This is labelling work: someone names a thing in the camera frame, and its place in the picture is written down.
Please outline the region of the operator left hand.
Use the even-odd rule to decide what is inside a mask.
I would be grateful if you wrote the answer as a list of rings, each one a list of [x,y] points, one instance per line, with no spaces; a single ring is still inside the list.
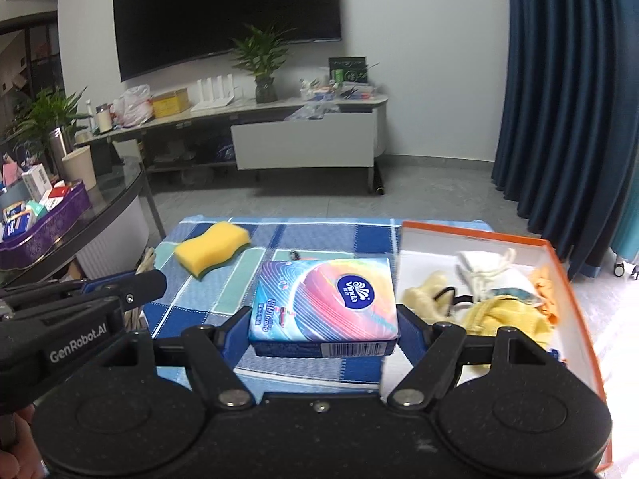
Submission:
[[[8,451],[1,452],[0,475],[2,479],[41,479],[47,477],[30,427],[35,410],[35,406],[29,404],[28,407],[14,414],[15,441]]]

